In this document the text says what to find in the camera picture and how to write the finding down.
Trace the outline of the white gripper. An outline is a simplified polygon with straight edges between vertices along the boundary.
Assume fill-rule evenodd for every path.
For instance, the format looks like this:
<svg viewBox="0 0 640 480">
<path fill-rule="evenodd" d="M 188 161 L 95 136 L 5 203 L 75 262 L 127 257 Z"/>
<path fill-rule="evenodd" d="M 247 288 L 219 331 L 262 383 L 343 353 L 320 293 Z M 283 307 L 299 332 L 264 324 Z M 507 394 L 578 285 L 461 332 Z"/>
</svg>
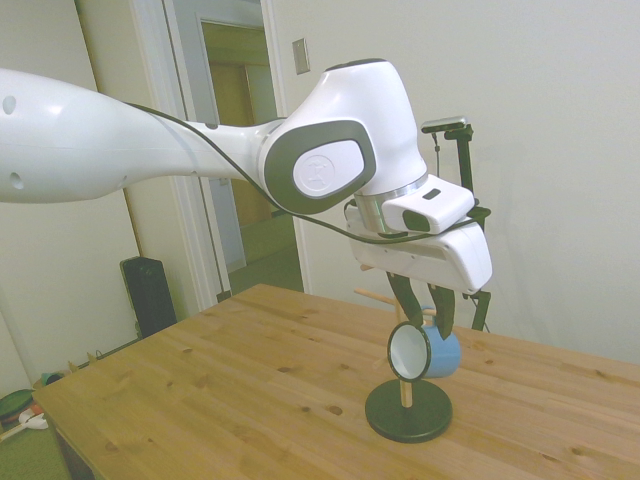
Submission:
<svg viewBox="0 0 640 480">
<path fill-rule="evenodd" d="M 422 240 L 386 245 L 352 240 L 350 245 L 358 262 L 387 271 L 395 299 L 414 327 L 421 327 L 424 320 L 410 279 L 430 284 L 435 325 L 443 340 L 451 335 L 454 325 L 455 293 L 452 290 L 474 293 L 486 285 L 493 274 L 484 232 L 475 222 Z"/>
</svg>

